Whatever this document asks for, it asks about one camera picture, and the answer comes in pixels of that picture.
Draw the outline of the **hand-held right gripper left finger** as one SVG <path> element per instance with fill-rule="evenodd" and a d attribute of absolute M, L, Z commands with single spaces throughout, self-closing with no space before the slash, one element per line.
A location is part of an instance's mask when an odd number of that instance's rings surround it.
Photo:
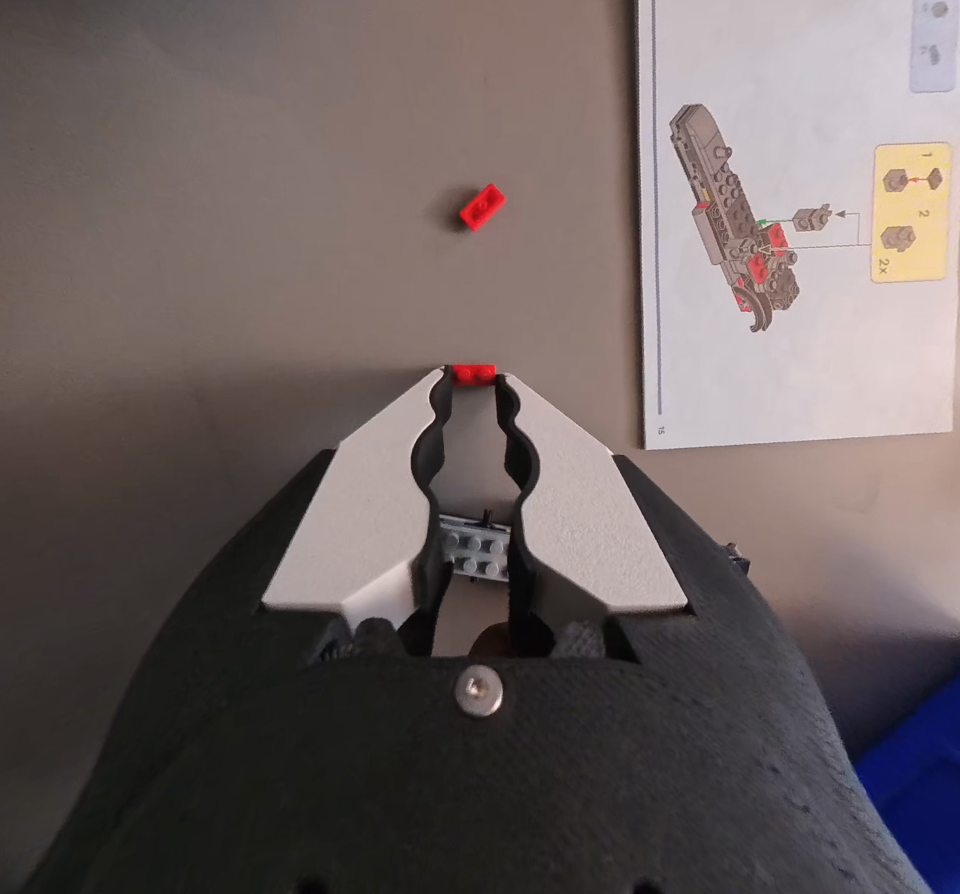
<path fill-rule="evenodd" d="M 338 445 L 261 601 L 276 611 L 409 619 L 442 595 L 439 508 L 453 378 L 439 367 Z"/>

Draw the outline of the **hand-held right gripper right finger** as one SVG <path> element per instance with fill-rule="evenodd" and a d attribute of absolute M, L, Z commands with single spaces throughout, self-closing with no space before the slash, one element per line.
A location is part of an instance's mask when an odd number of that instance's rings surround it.
<path fill-rule="evenodd" d="M 662 616 L 689 601 L 613 452 L 526 385 L 499 374 L 510 510 L 510 617 L 542 623 Z"/>

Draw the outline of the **grey toy brick model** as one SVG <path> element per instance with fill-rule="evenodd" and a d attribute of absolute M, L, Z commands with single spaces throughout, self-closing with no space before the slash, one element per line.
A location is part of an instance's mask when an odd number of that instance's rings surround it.
<path fill-rule="evenodd" d="M 637 506 L 601 512 L 582 533 L 562 530 L 559 520 L 533 512 L 523 517 L 517 541 L 509 526 L 489 520 L 440 515 L 439 526 L 443 558 L 460 576 L 503 580 L 517 572 L 508 559 L 510 548 L 524 548 L 538 577 L 604 600 L 608 607 L 684 603 L 679 578 Z"/>

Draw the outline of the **grey desk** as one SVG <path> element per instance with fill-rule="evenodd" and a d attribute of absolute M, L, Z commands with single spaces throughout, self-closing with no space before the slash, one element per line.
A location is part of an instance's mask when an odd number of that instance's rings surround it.
<path fill-rule="evenodd" d="M 222 543 L 456 360 L 738 542 L 852 749 L 958 665 L 956 437 L 638 451 L 631 8 L 2 0 L 4 766 L 84 768 Z"/>

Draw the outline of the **brick building instruction booklet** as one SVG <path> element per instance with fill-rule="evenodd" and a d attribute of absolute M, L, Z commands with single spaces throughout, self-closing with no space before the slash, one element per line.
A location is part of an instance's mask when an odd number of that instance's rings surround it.
<path fill-rule="evenodd" d="M 648 450 L 949 432 L 958 0 L 635 0 Z"/>

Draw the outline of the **blue plastic bin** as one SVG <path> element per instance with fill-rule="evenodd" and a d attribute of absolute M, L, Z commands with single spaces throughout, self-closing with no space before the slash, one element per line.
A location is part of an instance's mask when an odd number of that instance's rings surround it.
<path fill-rule="evenodd" d="M 959 678 L 855 764 L 888 830 L 932 891 L 959 891 Z"/>

